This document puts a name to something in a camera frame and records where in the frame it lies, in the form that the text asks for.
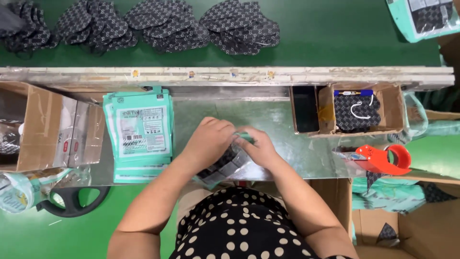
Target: worker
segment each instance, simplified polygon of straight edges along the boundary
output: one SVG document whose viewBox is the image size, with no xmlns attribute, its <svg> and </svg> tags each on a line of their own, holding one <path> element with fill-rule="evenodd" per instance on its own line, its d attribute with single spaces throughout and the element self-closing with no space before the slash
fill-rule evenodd
<svg viewBox="0 0 460 259">
<path fill-rule="evenodd" d="M 247 132 L 254 144 L 236 132 Z M 214 193 L 187 188 L 233 141 L 272 174 L 280 199 L 240 186 Z M 265 132 L 236 129 L 212 117 L 200 122 L 183 152 L 128 207 L 107 258 L 160 259 L 160 232 L 178 199 L 178 234 L 170 259 L 358 259 L 336 216 Z"/>
</svg>

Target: person's hand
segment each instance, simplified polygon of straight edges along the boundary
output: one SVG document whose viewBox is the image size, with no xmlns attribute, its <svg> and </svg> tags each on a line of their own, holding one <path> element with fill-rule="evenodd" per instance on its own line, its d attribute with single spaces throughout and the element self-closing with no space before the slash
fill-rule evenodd
<svg viewBox="0 0 460 259">
<path fill-rule="evenodd" d="M 239 127 L 237 131 L 247 132 L 253 138 L 254 145 L 243 138 L 237 138 L 235 142 L 246 151 L 254 163 L 271 171 L 273 166 L 284 161 L 276 152 L 273 143 L 264 131 L 251 126 Z"/>
<path fill-rule="evenodd" d="M 198 125 L 179 157 L 194 174 L 208 168 L 224 154 L 236 138 L 231 122 L 206 117 Z"/>
</svg>

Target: metal table surface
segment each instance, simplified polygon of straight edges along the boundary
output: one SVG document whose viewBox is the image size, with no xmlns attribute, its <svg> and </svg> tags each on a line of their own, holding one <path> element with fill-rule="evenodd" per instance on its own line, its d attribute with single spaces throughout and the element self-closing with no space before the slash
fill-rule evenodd
<svg viewBox="0 0 460 259">
<path fill-rule="evenodd" d="M 358 177 L 364 171 L 347 170 L 341 159 L 331 153 L 338 145 L 361 146 L 384 144 L 385 135 L 367 137 L 308 138 L 296 135 L 290 101 L 246 100 L 179 100 L 173 99 L 175 151 L 178 155 L 199 122 L 205 116 L 226 119 L 235 126 L 252 125 L 268 133 L 277 152 L 304 179 Z M 107 130 L 104 133 L 101 159 L 91 165 L 91 185 L 116 185 L 113 183 L 114 160 Z M 269 172 L 253 162 L 231 176 L 231 180 L 267 181 Z"/>
</svg>

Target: black handle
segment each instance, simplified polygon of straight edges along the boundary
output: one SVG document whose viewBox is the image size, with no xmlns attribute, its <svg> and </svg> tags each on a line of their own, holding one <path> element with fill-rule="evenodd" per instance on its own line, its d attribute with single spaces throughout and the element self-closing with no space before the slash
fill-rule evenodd
<svg viewBox="0 0 460 259">
<path fill-rule="evenodd" d="M 99 196 L 88 206 L 82 207 L 80 205 L 80 199 L 78 193 L 84 188 L 91 188 L 99 190 Z M 45 209 L 49 213 L 63 217 L 63 218 L 75 218 L 83 216 L 92 212 L 96 209 L 109 194 L 110 186 L 97 186 L 97 187 L 70 187 L 70 188 L 57 188 L 53 189 L 52 192 L 57 193 L 64 201 L 65 208 L 60 208 L 49 200 L 44 200 L 37 204 L 37 210 Z"/>
</svg>

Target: polka dot shirt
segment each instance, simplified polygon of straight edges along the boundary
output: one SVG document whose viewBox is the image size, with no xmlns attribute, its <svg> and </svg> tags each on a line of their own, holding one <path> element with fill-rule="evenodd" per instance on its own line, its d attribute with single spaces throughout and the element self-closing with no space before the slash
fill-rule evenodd
<svg viewBox="0 0 460 259">
<path fill-rule="evenodd" d="M 209 195 L 180 221 L 170 259 L 318 259 L 273 197 L 245 187 Z M 346 259 L 333 256 L 329 259 Z"/>
</svg>

